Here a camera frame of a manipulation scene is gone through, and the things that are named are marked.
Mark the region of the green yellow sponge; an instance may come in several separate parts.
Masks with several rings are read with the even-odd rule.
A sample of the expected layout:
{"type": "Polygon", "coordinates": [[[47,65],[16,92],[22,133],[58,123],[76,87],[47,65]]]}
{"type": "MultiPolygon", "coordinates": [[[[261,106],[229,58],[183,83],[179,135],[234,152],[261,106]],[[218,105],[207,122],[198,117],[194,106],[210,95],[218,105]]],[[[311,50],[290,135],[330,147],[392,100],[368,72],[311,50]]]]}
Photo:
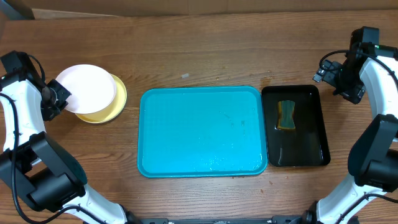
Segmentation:
{"type": "Polygon", "coordinates": [[[279,130],[294,130],[295,102],[291,100],[279,101],[277,104],[278,119],[276,128],[279,130]]]}

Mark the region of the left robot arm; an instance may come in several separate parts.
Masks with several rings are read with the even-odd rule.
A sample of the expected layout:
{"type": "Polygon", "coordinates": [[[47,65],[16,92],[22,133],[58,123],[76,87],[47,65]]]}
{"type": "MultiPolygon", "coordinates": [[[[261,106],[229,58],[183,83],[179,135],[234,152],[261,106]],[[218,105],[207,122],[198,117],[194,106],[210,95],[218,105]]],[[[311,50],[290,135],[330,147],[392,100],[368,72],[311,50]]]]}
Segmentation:
{"type": "Polygon", "coordinates": [[[66,107],[70,95],[56,80],[45,83],[25,69],[1,77],[7,130],[1,180],[12,190],[18,214],[33,223],[21,209],[23,201],[37,212],[53,212],[45,223],[63,213],[84,223],[139,223],[129,210],[91,188],[79,162],[45,132],[45,121],[66,107]]]}

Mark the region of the yellow plate with sauce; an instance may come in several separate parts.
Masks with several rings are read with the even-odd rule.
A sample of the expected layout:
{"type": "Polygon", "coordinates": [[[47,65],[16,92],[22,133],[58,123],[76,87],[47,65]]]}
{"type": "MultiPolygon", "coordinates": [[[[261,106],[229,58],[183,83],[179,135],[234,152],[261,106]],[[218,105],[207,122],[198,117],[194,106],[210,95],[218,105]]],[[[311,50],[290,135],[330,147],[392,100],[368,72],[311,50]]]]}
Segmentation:
{"type": "Polygon", "coordinates": [[[116,84],[114,100],[103,110],[90,114],[76,114],[82,121],[91,124],[107,123],[116,118],[124,109],[127,102],[127,89],[124,83],[115,75],[111,75],[116,84]]]}

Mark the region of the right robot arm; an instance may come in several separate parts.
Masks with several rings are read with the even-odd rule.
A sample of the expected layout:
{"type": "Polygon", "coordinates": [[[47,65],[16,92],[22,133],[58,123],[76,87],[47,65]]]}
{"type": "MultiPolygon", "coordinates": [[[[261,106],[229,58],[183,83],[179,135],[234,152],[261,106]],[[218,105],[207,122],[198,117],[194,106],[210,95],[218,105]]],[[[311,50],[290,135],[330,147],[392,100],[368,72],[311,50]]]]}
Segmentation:
{"type": "Polygon", "coordinates": [[[313,77],[334,87],[334,95],[357,104],[368,95],[373,120],[348,156],[348,174],[325,198],[293,223],[357,223],[356,214],[375,198],[397,189],[397,48],[379,44],[379,29],[351,33],[343,63],[323,57],[313,77]]]}

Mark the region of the white plate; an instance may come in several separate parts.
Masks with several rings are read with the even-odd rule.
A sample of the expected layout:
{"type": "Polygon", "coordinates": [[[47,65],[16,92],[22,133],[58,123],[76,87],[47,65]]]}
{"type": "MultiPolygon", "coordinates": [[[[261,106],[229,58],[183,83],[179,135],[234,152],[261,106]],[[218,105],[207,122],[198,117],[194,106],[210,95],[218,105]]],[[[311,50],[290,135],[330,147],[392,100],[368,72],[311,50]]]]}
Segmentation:
{"type": "Polygon", "coordinates": [[[96,65],[74,65],[62,71],[56,81],[71,93],[65,109],[72,113],[96,113],[109,106],[116,96],[114,78],[96,65]]]}

